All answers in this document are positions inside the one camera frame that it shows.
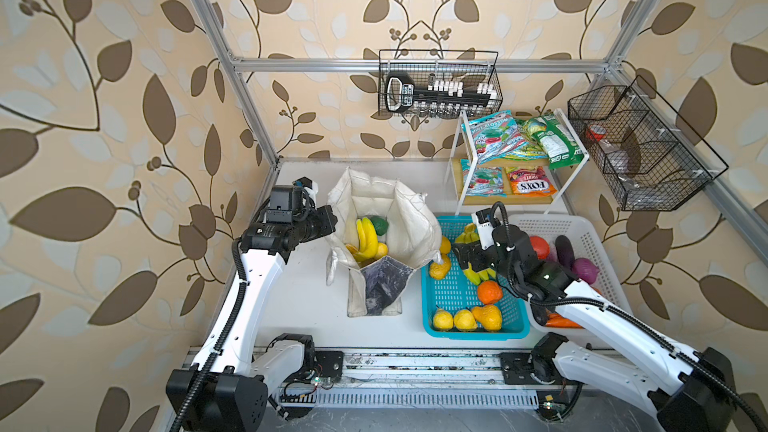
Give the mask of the yellow banana bunch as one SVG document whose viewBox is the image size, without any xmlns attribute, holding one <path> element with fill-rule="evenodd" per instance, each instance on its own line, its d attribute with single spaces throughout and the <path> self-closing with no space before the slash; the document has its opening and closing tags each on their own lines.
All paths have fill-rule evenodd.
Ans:
<svg viewBox="0 0 768 432">
<path fill-rule="evenodd" d="M 346 244 L 347 250 L 357 263 L 369 262 L 376 258 L 379 251 L 378 235 L 373 222 L 365 217 L 356 220 L 358 245 Z"/>
</svg>

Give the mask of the green lime fruit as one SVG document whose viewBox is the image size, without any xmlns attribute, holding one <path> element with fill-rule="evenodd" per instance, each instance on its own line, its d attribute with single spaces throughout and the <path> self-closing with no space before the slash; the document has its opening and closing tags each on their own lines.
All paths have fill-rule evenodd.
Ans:
<svg viewBox="0 0 768 432">
<path fill-rule="evenodd" d="M 369 216 L 369 220 L 373 224 L 374 230 L 378 236 L 384 236 L 389 229 L 389 222 L 381 216 L 372 215 Z"/>
</svg>

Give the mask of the white fabric grocery bag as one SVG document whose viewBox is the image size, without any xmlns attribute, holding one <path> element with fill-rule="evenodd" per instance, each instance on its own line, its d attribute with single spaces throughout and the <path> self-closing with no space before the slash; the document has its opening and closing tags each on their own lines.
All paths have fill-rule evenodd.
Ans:
<svg viewBox="0 0 768 432">
<path fill-rule="evenodd" d="M 444 262 L 443 235 L 426 196 L 399 180 L 347 169 L 328 195 L 338 219 L 327 238 L 326 283 L 349 274 L 347 316 L 395 316 L 413 273 Z"/>
</svg>

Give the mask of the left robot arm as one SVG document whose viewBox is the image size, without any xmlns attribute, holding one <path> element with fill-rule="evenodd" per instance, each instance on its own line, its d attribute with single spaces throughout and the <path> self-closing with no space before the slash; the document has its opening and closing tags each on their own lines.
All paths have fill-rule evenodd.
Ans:
<svg viewBox="0 0 768 432">
<path fill-rule="evenodd" d="M 235 274 L 204 345 L 187 369 L 175 369 L 166 395 L 173 431 L 255 431 L 289 377 L 314 371 L 311 336 L 285 333 L 253 356 L 267 295 L 300 244 L 331 235 L 337 218 L 317 206 L 307 177 L 276 186 L 233 240 Z"/>
</svg>

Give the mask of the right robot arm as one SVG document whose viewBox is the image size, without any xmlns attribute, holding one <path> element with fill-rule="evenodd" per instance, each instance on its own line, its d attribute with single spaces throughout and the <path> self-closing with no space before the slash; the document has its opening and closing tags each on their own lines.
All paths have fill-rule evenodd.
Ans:
<svg viewBox="0 0 768 432">
<path fill-rule="evenodd" d="M 590 385 L 645 411 L 666 431 L 724 431 L 737 411 L 756 430 L 766 430 L 761 415 L 736 391 L 725 355 L 674 341 L 603 297 L 578 276 L 566 237 L 556 238 L 556 258 L 550 261 L 511 224 L 501 203 L 472 214 L 471 220 L 469 236 L 453 247 L 461 261 L 476 270 L 491 268 L 531 311 L 557 313 L 622 356 L 606 357 L 548 333 L 528 359 L 539 382 L 563 378 Z"/>
</svg>

